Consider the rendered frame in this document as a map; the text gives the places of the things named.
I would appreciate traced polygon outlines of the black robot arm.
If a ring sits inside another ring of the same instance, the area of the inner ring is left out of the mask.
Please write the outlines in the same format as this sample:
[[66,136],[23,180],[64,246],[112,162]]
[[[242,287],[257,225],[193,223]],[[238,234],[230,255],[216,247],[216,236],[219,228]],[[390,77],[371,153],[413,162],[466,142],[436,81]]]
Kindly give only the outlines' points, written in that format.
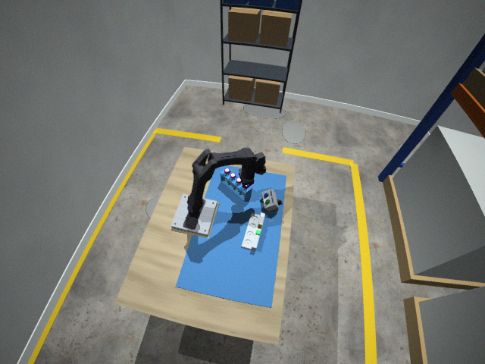
[[[206,164],[207,158],[208,163]],[[205,200],[202,198],[205,185],[212,178],[216,168],[227,165],[242,165],[244,172],[248,173],[251,171],[248,179],[252,179],[255,173],[263,175],[266,172],[265,162],[265,156],[262,152],[254,154],[250,148],[242,148],[235,152],[223,153],[211,152],[209,149],[205,149],[192,164],[192,192],[188,196],[188,214],[183,226],[185,228],[195,229],[203,208],[202,206],[205,204]]]

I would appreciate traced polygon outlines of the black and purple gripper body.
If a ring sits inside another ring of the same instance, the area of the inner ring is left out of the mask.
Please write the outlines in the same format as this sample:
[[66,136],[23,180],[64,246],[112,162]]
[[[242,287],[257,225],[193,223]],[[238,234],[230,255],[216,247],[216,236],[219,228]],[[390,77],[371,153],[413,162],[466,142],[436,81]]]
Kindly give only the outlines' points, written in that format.
[[250,182],[254,183],[254,178],[248,179],[250,172],[246,173],[241,168],[239,169],[239,177],[240,177],[240,180],[242,182],[242,185],[250,184]]

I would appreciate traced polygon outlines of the blue work mat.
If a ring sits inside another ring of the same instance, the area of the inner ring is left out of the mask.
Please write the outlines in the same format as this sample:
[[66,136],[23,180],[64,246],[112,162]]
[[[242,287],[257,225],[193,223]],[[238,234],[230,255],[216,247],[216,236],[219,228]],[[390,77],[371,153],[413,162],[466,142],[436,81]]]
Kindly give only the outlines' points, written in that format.
[[[286,175],[256,174],[252,195],[244,202],[221,182],[229,168],[216,168],[205,199],[219,202],[209,238],[192,235],[176,287],[258,306],[272,306]],[[262,192],[273,189],[279,210],[264,212]],[[251,214],[265,213],[256,251],[242,247]]]

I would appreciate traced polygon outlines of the white rectangular console with lamps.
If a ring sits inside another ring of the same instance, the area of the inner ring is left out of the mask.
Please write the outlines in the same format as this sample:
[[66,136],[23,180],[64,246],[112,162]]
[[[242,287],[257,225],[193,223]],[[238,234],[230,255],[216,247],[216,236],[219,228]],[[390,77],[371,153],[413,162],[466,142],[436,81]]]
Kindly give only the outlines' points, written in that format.
[[261,213],[261,215],[251,214],[242,247],[256,251],[264,217],[265,213]]

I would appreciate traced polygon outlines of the grey key panel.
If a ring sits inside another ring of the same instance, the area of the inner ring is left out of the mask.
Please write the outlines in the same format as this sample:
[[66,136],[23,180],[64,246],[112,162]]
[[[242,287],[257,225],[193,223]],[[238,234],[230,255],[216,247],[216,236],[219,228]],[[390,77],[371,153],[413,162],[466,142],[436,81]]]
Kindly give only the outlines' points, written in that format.
[[262,192],[261,201],[262,201],[264,212],[278,211],[279,209],[278,205],[282,205],[282,201],[277,199],[276,193],[274,192],[273,189],[269,189]]

